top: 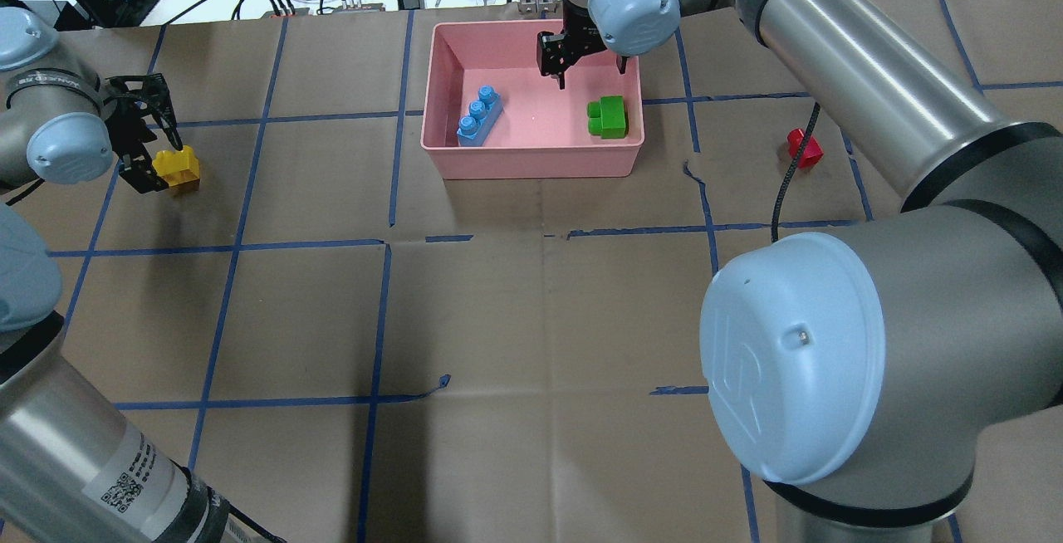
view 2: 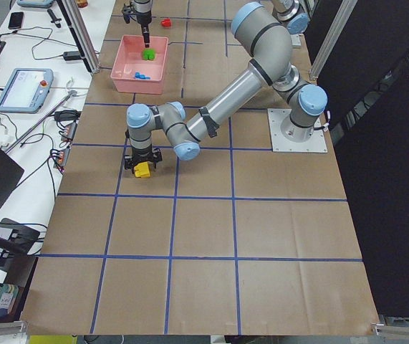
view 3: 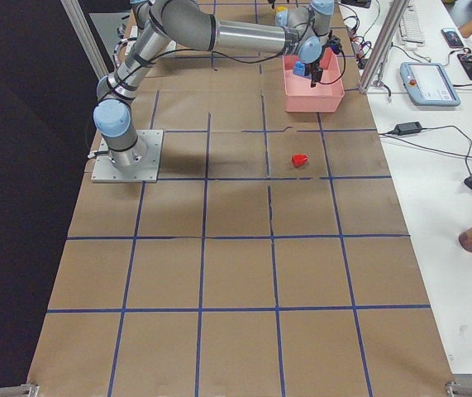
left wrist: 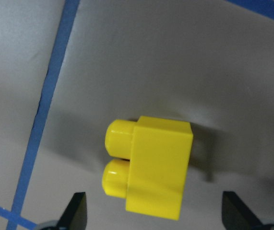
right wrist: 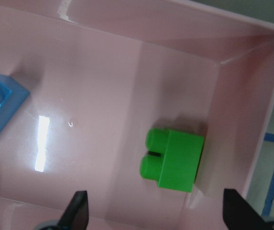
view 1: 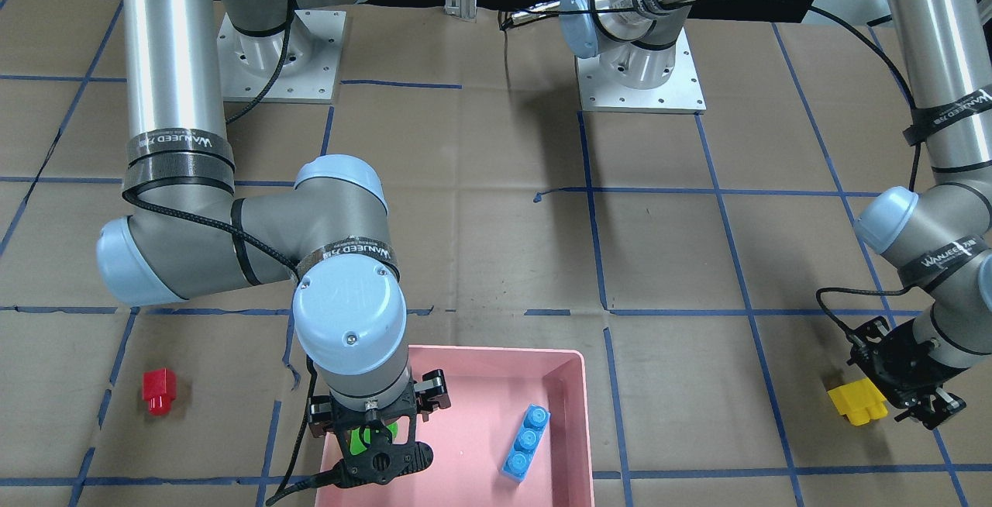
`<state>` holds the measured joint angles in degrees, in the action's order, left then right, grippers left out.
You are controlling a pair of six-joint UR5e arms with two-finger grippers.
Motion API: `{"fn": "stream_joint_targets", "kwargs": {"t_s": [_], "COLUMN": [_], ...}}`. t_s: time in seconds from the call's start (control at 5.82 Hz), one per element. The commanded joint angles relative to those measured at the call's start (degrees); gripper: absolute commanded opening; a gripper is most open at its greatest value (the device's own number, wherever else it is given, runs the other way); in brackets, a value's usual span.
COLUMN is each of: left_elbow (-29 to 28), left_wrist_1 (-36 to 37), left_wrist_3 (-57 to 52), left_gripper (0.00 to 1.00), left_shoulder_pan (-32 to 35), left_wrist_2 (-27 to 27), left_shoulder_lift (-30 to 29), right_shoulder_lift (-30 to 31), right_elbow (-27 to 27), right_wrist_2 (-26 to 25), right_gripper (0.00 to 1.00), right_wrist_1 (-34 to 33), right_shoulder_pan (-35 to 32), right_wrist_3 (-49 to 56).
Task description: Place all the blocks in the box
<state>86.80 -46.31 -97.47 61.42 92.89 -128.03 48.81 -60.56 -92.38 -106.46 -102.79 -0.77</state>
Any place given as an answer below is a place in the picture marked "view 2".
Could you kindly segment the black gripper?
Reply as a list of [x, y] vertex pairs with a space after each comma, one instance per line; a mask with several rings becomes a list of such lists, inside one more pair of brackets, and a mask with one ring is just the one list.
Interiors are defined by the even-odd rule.
[[145, 48], [150, 47], [150, 30], [149, 24], [152, 21], [153, 3], [151, 1], [130, 1], [128, 4], [123, 4], [122, 16], [126, 24], [129, 24], [131, 19], [135, 19], [141, 26], [142, 36]]
[[153, 168], [157, 167], [157, 163], [162, 161], [162, 153], [159, 148], [154, 148], [149, 145], [147, 148], [131, 148], [130, 155], [124, 155], [124, 169], [134, 172], [134, 168], [139, 163], [150, 162]]

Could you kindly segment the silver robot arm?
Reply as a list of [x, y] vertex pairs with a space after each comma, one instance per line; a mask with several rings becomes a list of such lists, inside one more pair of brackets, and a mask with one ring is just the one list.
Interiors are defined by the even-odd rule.
[[325, 112], [327, 93], [305, 81], [291, 63], [292, 39], [281, 20], [258, 2], [243, 5], [231, 22], [231, 32], [249, 53], [247, 68], [190, 119], [180, 102], [148, 106], [135, 103], [127, 109], [126, 138], [131, 153], [124, 157], [124, 168], [138, 172], [141, 164], [161, 162], [160, 149], [152, 144], [152, 132], [162, 130], [181, 161], [200, 153], [199, 143], [213, 138], [221, 124], [265, 86], [272, 87], [290, 106], [282, 122], [282, 134], [293, 142], [304, 142]]
[[[279, 24], [284, 26], [290, 34], [303, 33], [309, 23], [309, 16], [305, 12], [299, 1], [271, 1], [274, 7], [272, 16]], [[260, 7], [258, 2], [251, 2], [244, 5], [236, 13], [231, 22], [231, 32], [236, 34], [237, 29], [242, 24], [243, 20], [256, 8]], [[129, 1], [128, 4], [123, 4], [122, 16], [126, 24], [129, 24], [133, 19], [140, 25], [141, 42], [144, 48], [150, 47], [150, 31], [149, 25], [152, 21], [153, 1]]]

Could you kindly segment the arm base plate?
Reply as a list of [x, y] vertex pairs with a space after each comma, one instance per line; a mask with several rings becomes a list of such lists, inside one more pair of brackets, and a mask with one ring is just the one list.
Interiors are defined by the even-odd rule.
[[271, 149], [275, 153], [328, 153], [323, 130], [297, 127], [290, 109], [268, 108]]

